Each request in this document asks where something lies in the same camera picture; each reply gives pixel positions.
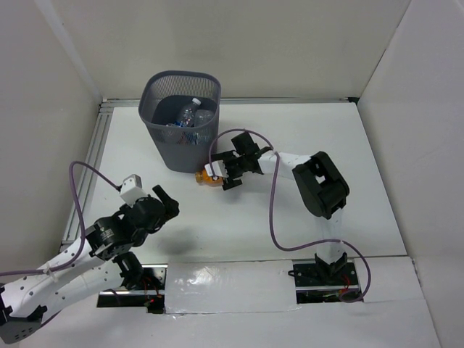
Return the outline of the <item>small orange juice bottle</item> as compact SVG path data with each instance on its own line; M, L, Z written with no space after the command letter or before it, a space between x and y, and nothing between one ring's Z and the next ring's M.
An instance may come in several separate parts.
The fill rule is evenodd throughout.
M214 179L207 174L206 170L195 173L195 180L199 185L206 186L222 186L223 179L221 177Z

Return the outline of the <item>squashed clear blue-label bottle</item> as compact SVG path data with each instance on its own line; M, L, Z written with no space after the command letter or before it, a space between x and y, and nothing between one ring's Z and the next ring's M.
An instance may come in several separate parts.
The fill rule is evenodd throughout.
M208 109L198 109L194 118L194 127L201 127L208 124L215 116L215 113Z

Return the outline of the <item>crushed blue label bottle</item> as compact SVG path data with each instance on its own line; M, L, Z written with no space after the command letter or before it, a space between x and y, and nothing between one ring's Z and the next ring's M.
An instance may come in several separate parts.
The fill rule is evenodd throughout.
M202 102L199 99L193 98L189 104L183 106L175 120L175 125L182 128L193 127L196 112L198 111L201 104Z

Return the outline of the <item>blue cap plastic bottle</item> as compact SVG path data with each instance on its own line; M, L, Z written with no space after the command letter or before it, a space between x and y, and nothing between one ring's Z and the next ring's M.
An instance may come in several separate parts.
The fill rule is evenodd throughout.
M183 145L205 145L211 142L212 137L207 134L192 132L184 132L181 136L180 144Z

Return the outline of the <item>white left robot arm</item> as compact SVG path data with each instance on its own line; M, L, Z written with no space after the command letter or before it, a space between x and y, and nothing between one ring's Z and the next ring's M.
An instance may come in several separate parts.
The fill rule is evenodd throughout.
M82 241L42 265L36 274L2 285L1 340L16 344L92 294L140 286L144 269L132 248L141 246L180 212L179 203L161 186L153 192L96 220Z

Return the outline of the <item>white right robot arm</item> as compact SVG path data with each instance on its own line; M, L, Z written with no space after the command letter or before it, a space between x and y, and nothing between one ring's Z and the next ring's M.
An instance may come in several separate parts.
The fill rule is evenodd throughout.
M316 275L324 284L332 284L341 276L347 264L347 253L337 236L341 229L341 213L347 203L349 186L329 155L296 155L278 152L266 137L247 129L233 128L219 134L237 132L231 139L233 150L214 154L208 151L207 175L223 180L223 190L242 184L245 173L273 176L270 189L268 225L275 247L282 252L295 252L322 246L315 253ZM285 247L278 243L274 229L273 210L278 178L295 182L302 202L319 224L321 240L300 246Z

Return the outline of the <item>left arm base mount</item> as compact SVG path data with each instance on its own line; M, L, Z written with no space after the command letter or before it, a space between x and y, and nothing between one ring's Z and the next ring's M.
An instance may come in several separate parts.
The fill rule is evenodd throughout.
M167 264L146 264L142 267L144 272L138 285L132 289L120 287L101 291L96 307L138 308L150 314L164 314Z

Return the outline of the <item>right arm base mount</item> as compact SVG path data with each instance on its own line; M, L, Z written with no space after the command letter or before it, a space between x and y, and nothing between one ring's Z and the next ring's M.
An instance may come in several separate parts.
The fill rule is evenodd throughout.
M340 302L340 297L354 301L362 294L352 261L329 279L322 277L315 261L294 262L287 274L294 279L298 305Z

